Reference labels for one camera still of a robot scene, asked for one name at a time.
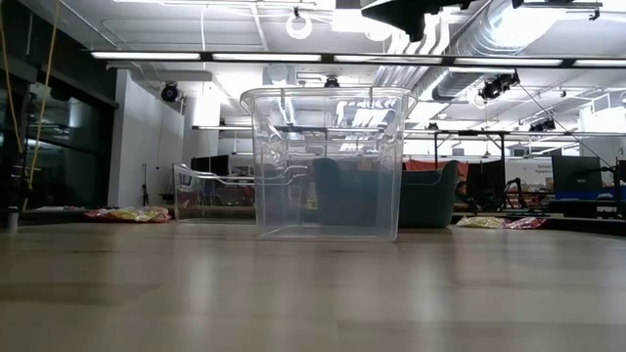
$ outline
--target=clear plastic bin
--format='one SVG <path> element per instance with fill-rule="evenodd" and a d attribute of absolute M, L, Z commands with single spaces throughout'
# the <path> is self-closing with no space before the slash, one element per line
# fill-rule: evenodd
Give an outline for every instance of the clear plastic bin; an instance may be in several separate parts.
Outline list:
<path fill-rule="evenodd" d="M 270 88 L 242 94 L 254 139 L 261 238 L 394 241 L 404 119 L 401 88 Z"/>

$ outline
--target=fluorescent light fixture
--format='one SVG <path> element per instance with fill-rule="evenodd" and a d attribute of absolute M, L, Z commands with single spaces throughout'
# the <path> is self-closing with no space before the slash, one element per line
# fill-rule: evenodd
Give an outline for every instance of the fluorescent light fixture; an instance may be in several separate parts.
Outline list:
<path fill-rule="evenodd" d="M 252 127 L 247 126 L 194 126 L 194 129 L 215 130 L 215 131 L 251 131 Z"/>
<path fill-rule="evenodd" d="M 329 132 L 382 132 L 380 128 L 328 128 Z"/>
<path fill-rule="evenodd" d="M 199 60 L 199 53 L 151 52 L 93 52 L 94 59 L 102 60 Z"/>
<path fill-rule="evenodd" d="M 514 68 L 494 68 L 494 67 L 450 67 L 450 72 L 455 73 L 515 73 Z"/>
<path fill-rule="evenodd" d="M 320 62 L 321 55 L 311 54 L 213 54 L 214 61 L 241 61 L 241 62 Z"/>
<path fill-rule="evenodd" d="M 335 55 L 339 63 L 439 65 L 441 58 L 415 57 L 404 55 Z"/>
<path fill-rule="evenodd" d="M 404 130 L 404 133 L 406 134 L 420 134 L 420 133 L 434 134 L 435 132 L 439 132 L 439 131 L 427 130 L 427 129 L 405 129 Z"/>
<path fill-rule="evenodd" d="M 559 66 L 561 59 L 533 59 L 533 58 L 457 58 L 455 65 L 467 66 Z"/>
<path fill-rule="evenodd" d="M 298 0 L 113 0 L 117 3 L 135 3 L 135 4 L 157 4 L 157 5 L 217 5 L 217 6 L 231 6 L 242 7 L 247 6 L 247 3 L 256 4 L 257 6 L 264 7 L 280 7 L 289 8 L 290 6 L 300 6 L 304 8 L 316 8 L 317 3 L 313 1 L 298 1 Z"/>
<path fill-rule="evenodd" d="M 568 132 L 530 132 L 530 131 L 513 131 L 512 136 L 567 136 Z"/>
<path fill-rule="evenodd" d="M 626 60 L 576 60 L 574 66 L 620 67 L 626 66 Z"/>

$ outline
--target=plastic bag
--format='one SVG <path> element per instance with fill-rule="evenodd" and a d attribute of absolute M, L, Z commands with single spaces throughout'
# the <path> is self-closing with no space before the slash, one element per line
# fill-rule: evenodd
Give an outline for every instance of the plastic bag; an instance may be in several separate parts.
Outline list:
<path fill-rule="evenodd" d="M 169 211 L 159 206 L 121 209 L 98 209 L 85 213 L 90 219 L 111 222 L 164 223 L 171 219 Z"/>
<path fill-rule="evenodd" d="M 525 229 L 537 229 L 546 222 L 546 219 L 537 219 L 534 217 L 527 217 L 513 222 L 505 224 L 505 229 L 513 230 L 525 230 Z"/>
<path fill-rule="evenodd" d="M 502 229 L 506 221 L 493 216 L 476 216 L 472 218 L 464 216 L 463 219 L 459 220 L 457 226 L 478 229 Z"/>

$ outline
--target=white wall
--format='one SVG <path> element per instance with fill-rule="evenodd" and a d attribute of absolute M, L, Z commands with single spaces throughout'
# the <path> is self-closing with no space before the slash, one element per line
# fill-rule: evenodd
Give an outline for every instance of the white wall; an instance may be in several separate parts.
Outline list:
<path fill-rule="evenodd" d="M 130 72 L 117 72 L 112 136 L 109 205 L 140 206 L 147 164 L 150 204 L 160 204 L 168 192 L 171 164 L 182 160 L 184 117 L 132 80 Z"/>

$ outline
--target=security camera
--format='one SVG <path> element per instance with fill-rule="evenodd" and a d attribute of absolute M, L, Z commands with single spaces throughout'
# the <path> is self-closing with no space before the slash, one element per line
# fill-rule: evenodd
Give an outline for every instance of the security camera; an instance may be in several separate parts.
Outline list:
<path fill-rule="evenodd" d="M 164 102 L 175 103 L 180 97 L 180 91 L 178 90 L 178 83 L 165 82 L 165 88 L 160 92 L 160 97 Z"/>

